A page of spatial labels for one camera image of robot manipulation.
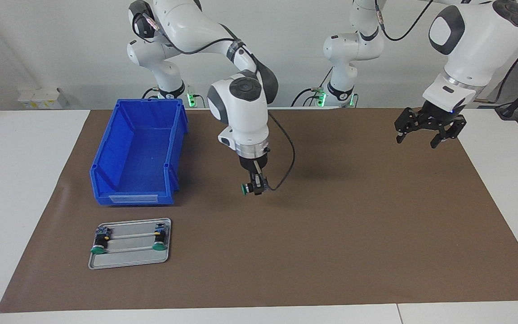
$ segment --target green light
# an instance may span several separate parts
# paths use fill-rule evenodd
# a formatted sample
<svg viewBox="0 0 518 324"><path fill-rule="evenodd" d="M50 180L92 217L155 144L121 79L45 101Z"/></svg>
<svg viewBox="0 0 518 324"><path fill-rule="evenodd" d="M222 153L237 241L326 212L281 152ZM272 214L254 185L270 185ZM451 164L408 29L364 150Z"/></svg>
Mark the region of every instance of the green light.
<svg viewBox="0 0 518 324"><path fill-rule="evenodd" d="M195 97L192 94L187 94L187 100L189 100L189 107L195 107Z"/></svg>
<svg viewBox="0 0 518 324"><path fill-rule="evenodd" d="M325 92L322 92L320 95L319 95L319 101L317 102L317 105L319 107L324 107L325 106L325 100L327 99L327 94Z"/></svg>

